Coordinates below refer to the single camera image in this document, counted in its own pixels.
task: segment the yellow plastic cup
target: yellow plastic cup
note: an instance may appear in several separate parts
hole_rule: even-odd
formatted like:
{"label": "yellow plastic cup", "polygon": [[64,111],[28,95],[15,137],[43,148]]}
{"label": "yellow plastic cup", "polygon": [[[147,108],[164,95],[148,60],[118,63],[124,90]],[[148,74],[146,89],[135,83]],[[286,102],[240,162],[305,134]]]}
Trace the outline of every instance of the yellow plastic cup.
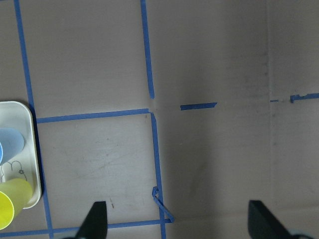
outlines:
{"label": "yellow plastic cup", "polygon": [[10,225],[32,197],[32,187],[15,178],[0,184],[0,230]]}

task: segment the tray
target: tray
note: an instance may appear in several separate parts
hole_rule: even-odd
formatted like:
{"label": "tray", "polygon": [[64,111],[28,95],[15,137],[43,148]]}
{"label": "tray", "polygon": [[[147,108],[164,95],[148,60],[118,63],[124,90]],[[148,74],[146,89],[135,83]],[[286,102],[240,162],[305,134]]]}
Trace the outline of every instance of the tray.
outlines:
{"label": "tray", "polygon": [[41,197],[32,114],[20,102],[0,102],[0,127],[12,127],[19,130],[25,141],[22,152],[0,166],[0,183],[13,178],[28,181],[33,188],[33,196],[23,209],[32,208]]}

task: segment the white tray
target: white tray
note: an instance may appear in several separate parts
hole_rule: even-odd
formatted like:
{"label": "white tray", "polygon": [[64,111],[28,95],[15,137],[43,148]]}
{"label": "white tray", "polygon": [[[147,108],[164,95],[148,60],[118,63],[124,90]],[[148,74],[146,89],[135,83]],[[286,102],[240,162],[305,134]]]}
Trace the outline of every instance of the white tray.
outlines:
{"label": "white tray", "polygon": [[32,208],[41,197],[32,114],[19,102],[0,102],[0,127],[19,130],[25,140],[23,151],[0,166],[0,183],[13,178],[26,179],[33,188],[33,196],[24,209]]}

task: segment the light blue plastic cup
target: light blue plastic cup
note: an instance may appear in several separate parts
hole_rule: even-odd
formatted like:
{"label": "light blue plastic cup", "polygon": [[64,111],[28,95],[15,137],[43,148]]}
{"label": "light blue plastic cup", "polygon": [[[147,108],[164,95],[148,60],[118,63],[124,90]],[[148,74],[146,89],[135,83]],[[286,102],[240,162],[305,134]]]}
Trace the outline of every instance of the light blue plastic cup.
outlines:
{"label": "light blue plastic cup", "polygon": [[22,134],[14,128],[0,128],[0,165],[8,162],[24,148]]}

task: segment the cup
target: cup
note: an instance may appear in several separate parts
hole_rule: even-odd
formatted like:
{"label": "cup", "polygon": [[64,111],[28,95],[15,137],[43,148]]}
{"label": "cup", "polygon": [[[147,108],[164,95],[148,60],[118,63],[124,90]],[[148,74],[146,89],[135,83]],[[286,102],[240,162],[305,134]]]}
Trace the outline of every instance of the cup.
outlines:
{"label": "cup", "polygon": [[0,165],[8,162],[24,148],[22,134],[15,128],[0,128]]}
{"label": "cup", "polygon": [[32,197],[32,187],[15,178],[0,184],[0,230],[10,225]]}

